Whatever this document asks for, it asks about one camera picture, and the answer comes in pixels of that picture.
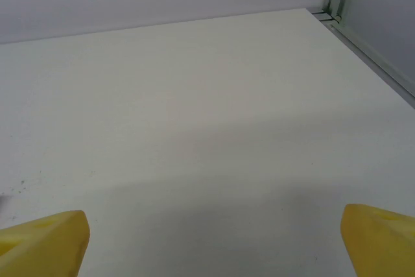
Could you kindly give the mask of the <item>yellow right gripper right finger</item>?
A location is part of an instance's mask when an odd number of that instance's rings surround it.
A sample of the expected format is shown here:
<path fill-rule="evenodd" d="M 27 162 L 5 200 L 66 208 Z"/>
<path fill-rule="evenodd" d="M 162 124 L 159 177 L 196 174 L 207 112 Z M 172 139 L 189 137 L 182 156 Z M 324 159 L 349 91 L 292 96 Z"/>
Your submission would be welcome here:
<path fill-rule="evenodd" d="M 415 217 L 348 204 L 341 235 L 357 277 L 415 277 Z"/>

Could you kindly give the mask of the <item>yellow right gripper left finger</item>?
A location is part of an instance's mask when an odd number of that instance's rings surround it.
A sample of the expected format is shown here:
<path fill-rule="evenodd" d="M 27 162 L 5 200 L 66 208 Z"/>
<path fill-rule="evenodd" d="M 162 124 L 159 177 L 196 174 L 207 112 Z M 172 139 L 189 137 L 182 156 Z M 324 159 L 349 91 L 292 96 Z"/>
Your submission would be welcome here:
<path fill-rule="evenodd" d="M 82 210 L 0 229 L 0 277 L 77 277 L 89 238 Z"/>

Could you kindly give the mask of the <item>aluminium side rail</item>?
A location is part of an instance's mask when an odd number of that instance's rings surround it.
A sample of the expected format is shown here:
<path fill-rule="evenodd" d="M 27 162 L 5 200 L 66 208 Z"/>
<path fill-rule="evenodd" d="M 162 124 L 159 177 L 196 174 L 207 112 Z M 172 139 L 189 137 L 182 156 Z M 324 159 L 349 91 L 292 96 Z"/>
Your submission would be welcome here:
<path fill-rule="evenodd" d="M 325 27 L 415 110 L 415 97 L 391 76 L 389 72 L 385 71 L 377 62 L 364 53 L 363 50 L 347 39 L 334 25 L 325 24 Z"/>

